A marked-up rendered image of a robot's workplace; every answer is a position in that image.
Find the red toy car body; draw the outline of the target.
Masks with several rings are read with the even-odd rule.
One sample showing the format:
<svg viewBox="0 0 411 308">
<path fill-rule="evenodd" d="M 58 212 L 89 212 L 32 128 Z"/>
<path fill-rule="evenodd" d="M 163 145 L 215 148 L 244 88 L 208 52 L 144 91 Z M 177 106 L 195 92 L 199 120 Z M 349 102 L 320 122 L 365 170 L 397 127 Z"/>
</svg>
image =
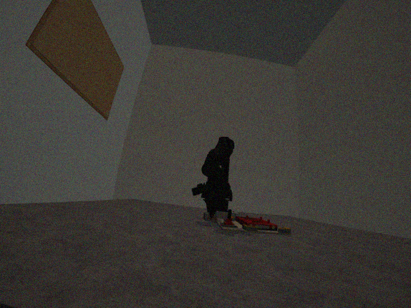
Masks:
<svg viewBox="0 0 411 308">
<path fill-rule="evenodd" d="M 258 230 L 271 230 L 271 231 L 277 231 L 277 225 L 273 224 L 270 222 L 269 219 L 265 221 L 260 218 L 249 218 L 247 217 L 241 217 L 241 216 L 236 216 L 236 222 L 239 224 L 245 224 L 247 226 L 255 226 L 258 227 Z"/>
</svg>

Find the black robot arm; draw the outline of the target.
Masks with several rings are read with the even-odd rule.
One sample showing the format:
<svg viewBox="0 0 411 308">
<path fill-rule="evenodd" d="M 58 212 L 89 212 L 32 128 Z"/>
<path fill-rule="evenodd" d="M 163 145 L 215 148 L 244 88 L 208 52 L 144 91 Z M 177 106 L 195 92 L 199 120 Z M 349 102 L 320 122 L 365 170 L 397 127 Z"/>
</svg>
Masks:
<svg viewBox="0 0 411 308">
<path fill-rule="evenodd" d="M 232 201 L 232 189 L 229 185 L 229 162 L 230 156 L 233 153 L 234 141 L 229 137 L 219 137 L 219 141 L 212 149 L 205 159 L 202 166 L 203 175 L 207 179 L 221 180 L 220 193 L 224 193 L 229 200 L 222 201 L 217 211 L 228 212 L 228 201 Z M 222 168 L 220 168 L 222 166 Z M 210 192 L 209 184 L 198 184 L 196 188 L 192 189 L 193 196 L 200 193 L 205 194 Z"/>
</svg>

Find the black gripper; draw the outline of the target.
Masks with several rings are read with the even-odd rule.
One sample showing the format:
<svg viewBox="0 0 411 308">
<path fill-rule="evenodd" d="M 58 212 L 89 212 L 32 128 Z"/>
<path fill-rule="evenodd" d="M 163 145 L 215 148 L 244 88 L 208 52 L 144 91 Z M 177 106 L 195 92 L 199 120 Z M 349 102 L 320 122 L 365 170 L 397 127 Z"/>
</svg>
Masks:
<svg viewBox="0 0 411 308">
<path fill-rule="evenodd" d="M 207 212 L 209 212 L 210 218 L 213 218 L 222 201 L 226 201 L 226 195 L 220 193 L 221 180 L 207 179 L 207 183 L 210 192 L 205 192 L 201 195 L 201 198 L 205 198 L 203 200 L 206 202 Z"/>
</svg>

